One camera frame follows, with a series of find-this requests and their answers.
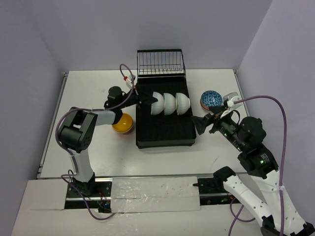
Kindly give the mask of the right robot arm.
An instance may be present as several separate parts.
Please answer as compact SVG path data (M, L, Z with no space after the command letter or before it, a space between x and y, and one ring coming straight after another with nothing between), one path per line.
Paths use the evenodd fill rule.
M211 125L210 133L220 132L240 152L241 166L257 184L264 199L242 184L228 166L214 172L214 187L235 196L258 222L264 236L310 236L315 232L314 226L299 215L287 191L280 187L278 164L262 143L266 132L261 119L245 117L236 123L232 114L222 117L221 113L191 119L198 134L203 134Z

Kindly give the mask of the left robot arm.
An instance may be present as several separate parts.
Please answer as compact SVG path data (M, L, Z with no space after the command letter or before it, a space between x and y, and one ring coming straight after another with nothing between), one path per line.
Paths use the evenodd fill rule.
M102 109L80 109L72 107L59 121L56 141L70 154L73 171L73 185L84 196L91 196L96 190L95 173L91 168L88 147L94 130L100 125L115 125L122 121L122 109L135 104L151 105L158 99L132 88L125 93L119 86L108 91L107 101Z

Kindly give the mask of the white bowl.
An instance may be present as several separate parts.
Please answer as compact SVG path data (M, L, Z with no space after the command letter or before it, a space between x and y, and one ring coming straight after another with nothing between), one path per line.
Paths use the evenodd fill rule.
M164 97L159 92L154 91L153 98L157 99L156 102L151 104L151 115L155 116L164 110Z
M183 93L176 93L175 98L177 115L185 114L190 108L190 99Z
M168 116L173 114L177 108L176 98L170 93L164 93L164 115Z

